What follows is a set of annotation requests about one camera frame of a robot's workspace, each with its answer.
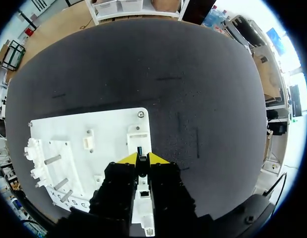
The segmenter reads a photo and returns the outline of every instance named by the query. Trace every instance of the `plastic bottle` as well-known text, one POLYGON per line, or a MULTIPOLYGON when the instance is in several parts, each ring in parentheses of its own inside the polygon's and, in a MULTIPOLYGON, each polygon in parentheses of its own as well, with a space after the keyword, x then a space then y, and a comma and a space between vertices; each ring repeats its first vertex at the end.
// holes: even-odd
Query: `plastic bottle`
POLYGON ((205 25, 207 27, 212 27, 214 25, 214 23, 218 19, 216 8, 217 6, 213 5, 212 9, 210 10, 210 12, 207 14, 205 19, 203 20, 202 25, 205 25))
POLYGON ((218 12, 218 13, 217 13, 217 16, 218 16, 218 17, 217 17, 217 20, 216 20, 215 23, 216 23, 216 25, 217 25, 218 27, 222 28, 221 22, 227 19, 227 16, 226 16, 227 11, 224 10, 223 12, 219 12, 219 11, 217 11, 217 12, 218 12))

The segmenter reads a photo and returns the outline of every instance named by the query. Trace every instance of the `shelving unit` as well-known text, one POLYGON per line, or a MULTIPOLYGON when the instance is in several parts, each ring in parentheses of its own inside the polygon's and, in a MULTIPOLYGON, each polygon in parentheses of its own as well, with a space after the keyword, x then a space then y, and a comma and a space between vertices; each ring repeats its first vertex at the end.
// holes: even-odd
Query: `shelving unit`
POLYGON ((181 1, 181 9, 180 12, 166 12, 166 11, 156 11, 151 4, 150 0, 143 0, 143 9, 141 11, 133 11, 133 12, 124 12, 121 4, 118 4, 118 12, 109 15, 100 15, 99 13, 96 15, 95 7, 90 3, 90 0, 85 0, 89 12, 93 18, 95 25, 99 24, 99 21, 114 18, 114 17, 122 17, 122 16, 137 16, 137 15, 157 15, 157 16, 169 16, 178 18, 178 21, 182 21, 185 10, 189 3, 189 0, 181 1))

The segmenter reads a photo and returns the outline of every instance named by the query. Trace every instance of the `black table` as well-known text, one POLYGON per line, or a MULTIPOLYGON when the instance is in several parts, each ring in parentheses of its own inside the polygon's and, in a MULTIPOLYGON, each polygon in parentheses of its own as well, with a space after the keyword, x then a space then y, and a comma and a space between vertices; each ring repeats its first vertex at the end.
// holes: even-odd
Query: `black table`
POLYGON ((152 150, 179 164, 196 213, 218 218, 247 199, 266 140, 256 66, 236 41, 203 27, 135 19, 92 27, 49 46, 13 78, 6 133, 31 202, 56 221, 68 212, 35 188, 23 156, 28 122, 85 112, 145 107, 152 150))

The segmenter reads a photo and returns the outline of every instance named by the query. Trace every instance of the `white plastic bracket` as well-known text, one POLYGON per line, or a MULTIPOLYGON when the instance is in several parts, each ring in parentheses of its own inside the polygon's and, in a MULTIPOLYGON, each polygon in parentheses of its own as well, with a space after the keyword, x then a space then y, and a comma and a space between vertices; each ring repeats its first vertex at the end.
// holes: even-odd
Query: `white plastic bracket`
POLYGON ((137 191, 133 202, 132 223, 140 223, 146 237, 154 237, 154 218, 148 176, 138 178, 137 191))

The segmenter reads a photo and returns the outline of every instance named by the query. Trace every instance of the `metal pin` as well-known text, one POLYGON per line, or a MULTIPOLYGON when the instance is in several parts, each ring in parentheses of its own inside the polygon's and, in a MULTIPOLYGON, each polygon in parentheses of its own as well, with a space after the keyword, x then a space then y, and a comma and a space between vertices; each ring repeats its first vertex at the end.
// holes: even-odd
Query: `metal pin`
POLYGON ((72 191, 72 190, 68 191, 68 193, 67 193, 67 194, 65 194, 65 196, 64 196, 64 197, 62 197, 61 202, 65 202, 65 201, 66 201, 66 199, 68 199, 68 198, 69 198, 69 196, 71 196, 71 195, 72 195, 72 193, 73 193, 73 191, 72 191))
POLYGON ((68 182, 68 179, 63 179, 61 182, 55 185, 54 189, 59 190, 61 187, 63 187, 68 182))
POLYGON ((52 157, 52 158, 49 158, 49 159, 45 160, 44 164, 45 165, 49 165, 49 164, 51 164, 51 163, 53 163, 53 162, 55 162, 55 161, 57 161, 57 160, 59 160, 61 158, 62 157, 60 155, 56 155, 55 157, 52 157))

